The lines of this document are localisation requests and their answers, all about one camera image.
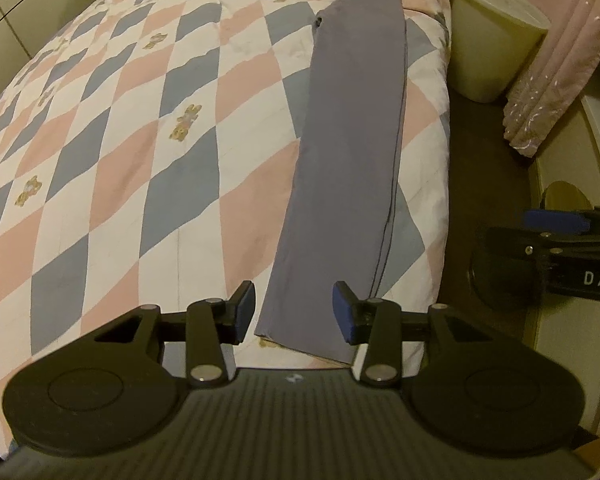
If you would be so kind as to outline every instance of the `silver screw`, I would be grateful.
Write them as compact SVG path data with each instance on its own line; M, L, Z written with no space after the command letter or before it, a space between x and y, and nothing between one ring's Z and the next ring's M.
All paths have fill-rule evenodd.
M372 381L381 383L393 379L398 374L398 370L389 365L372 365L366 369L365 374Z
M222 370L216 365L198 365L191 371L191 377L201 383L215 381L222 376Z

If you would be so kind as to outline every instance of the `shiny pink fabric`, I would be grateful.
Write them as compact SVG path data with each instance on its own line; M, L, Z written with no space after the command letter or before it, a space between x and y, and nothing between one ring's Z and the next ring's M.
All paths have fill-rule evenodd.
M509 92L504 136L533 156L600 62L600 0L529 1L552 26Z

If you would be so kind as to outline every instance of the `bin lid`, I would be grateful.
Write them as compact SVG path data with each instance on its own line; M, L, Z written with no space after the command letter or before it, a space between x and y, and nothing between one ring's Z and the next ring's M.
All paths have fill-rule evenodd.
M474 0L512 22L546 32L551 22L527 0Z

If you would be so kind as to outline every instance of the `dark floor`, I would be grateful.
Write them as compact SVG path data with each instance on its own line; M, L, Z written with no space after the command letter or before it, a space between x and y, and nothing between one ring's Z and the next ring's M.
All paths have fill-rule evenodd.
M502 137L504 102L483 105L449 90L449 235L438 301L522 339L525 312L495 312L472 292L467 270L480 226L517 226L531 205L528 166Z

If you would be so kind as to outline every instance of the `bed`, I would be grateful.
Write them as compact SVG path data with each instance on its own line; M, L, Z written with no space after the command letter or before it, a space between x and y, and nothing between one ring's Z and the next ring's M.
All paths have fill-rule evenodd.
M19 369L139 304L267 288L334 0L97 0L0 96L0 400ZM408 77L379 296L437 297L448 220L448 0L401 0ZM254 335L239 367L335 362ZM405 344L405 370L421 347ZM0 455L11 433L0 407Z

